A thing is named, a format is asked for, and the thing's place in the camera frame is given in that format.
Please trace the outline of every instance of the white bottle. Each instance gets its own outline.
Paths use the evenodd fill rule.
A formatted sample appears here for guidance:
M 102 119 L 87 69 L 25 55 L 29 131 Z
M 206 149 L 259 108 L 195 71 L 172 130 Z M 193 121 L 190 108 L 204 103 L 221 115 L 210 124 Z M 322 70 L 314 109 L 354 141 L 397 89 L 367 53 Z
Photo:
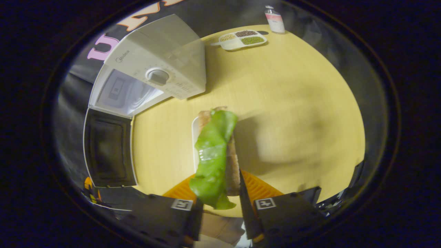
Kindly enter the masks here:
M 285 33 L 285 26 L 283 25 L 282 16 L 274 11 L 272 6 L 266 5 L 265 15 L 268 20 L 269 28 L 272 32 Z

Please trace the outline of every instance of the lettuce leaf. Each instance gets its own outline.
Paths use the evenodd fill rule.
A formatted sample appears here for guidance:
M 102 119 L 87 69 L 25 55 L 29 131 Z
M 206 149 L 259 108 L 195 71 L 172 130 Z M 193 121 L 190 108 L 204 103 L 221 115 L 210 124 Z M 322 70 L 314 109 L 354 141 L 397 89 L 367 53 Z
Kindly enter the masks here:
M 194 145 L 199 151 L 199 166 L 190 189 L 214 209 L 231 209 L 236 204 L 227 197 L 225 167 L 227 144 L 236 127 L 237 116 L 225 110 L 211 111 L 211 121 L 204 126 Z

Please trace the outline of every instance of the toast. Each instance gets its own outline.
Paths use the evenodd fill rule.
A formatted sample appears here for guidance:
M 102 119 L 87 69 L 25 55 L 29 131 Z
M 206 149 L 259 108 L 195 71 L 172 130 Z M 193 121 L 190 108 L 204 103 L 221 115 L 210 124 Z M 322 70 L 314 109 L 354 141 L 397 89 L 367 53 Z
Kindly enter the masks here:
M 226 106 L 216 107 L 214 110 L 227 110 Z M 201 133 L 207 123 L 211 120 L 210 110 L 201 111 L 198 114 L 199 133 Z M 240 189 L 240 175 L 239 175 L 239 161 L 237 159 L 234 135 L 227 144 L 227 164 L 225 168 L 225 182 L 227 185 L 227 196 L 239 195 Z

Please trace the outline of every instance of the grain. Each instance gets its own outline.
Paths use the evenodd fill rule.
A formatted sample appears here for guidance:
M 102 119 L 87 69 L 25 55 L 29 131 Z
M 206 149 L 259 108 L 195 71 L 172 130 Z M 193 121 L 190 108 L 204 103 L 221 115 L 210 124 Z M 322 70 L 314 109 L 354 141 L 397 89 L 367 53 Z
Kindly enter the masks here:
M 220 38 L 220 41 L 227 41 L 236 38 L 234 34 L 226 34 Z
M 237 37 L 243 37 L 243 36 L 248 36 L 248 35 L 253 35 L 253 34 L 257 34 L 254 31 L 250 31 L 250 30 L 244 30 L 244 31 L 240 31 L 235 33 L 237 35 Z
M 258 36 L 242 38 L 240 40 L 245 45 L 251 45 L 251 44 L 255 44 L 255 43 L 259 43 L 259 42 L 263 42 L 264 41 L 264 39 L 262 39 L 261 37 L 258 37 Z

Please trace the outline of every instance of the table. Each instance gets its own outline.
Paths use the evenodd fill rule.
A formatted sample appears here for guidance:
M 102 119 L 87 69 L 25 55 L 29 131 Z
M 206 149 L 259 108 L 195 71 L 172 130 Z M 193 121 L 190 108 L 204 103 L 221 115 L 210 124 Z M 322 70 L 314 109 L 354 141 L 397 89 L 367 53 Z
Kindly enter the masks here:
M 246 29 L 268 32 L 268 42 L 236 51 L 210 46 Z M 273 33 L 268 25 L 202 40 L 206 92 L 168 99 L 133 121 L 134 188 L 162 195 L 193 174 L 191 122 L 201 110 L 226 105 L 239 117 L 234 135 L 241 169 L 283 193 L 320 186 L 318 201 L 345 189 L 363 160 L 365 136 L 355 98 L 331 63 L 299 37 Z M 240 206 L 214 212 L 241 216 Z

